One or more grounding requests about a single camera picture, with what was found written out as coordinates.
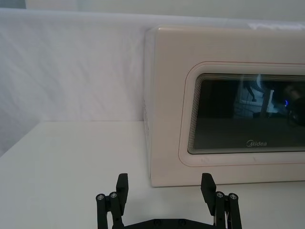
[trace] cream microwave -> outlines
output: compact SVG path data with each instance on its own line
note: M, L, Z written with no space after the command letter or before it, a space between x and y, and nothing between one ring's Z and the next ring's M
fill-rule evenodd
M153 186L305 180L305 32L161 26L145 38Z

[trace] microwave window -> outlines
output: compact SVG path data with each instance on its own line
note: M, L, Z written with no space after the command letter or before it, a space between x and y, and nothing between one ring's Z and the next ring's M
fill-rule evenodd
M190 154L305 151L305 76L201 74Z

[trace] white backdrop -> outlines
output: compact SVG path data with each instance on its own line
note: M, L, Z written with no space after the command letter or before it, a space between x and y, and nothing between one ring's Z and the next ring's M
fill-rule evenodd
M27 9L305 21L304 0L26 0Z
M160 24L283 23L2 9L0 155L41 121L142 120L144 34Z

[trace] white wall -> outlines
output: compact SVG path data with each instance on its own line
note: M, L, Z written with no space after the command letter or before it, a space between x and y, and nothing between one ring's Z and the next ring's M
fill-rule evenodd
M305 21L304 0L27 0L27 8Z

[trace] bolt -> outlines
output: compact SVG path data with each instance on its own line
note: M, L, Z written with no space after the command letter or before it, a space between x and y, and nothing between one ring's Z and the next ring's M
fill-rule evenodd
M97 199L98 200L102 200L102 199L104 199L104 196L103 195L99 195L99 196L97 196Z
M224 197L223 194L221 194L220 192L217 192L217 196L218 196L219 198Z
M111 198L116 198L117 196L118 195L115 192L111 193L111 195L110 195Z
M230 197L231 197L232 199L237 199L237 196L234 195L234 194L231 194Z

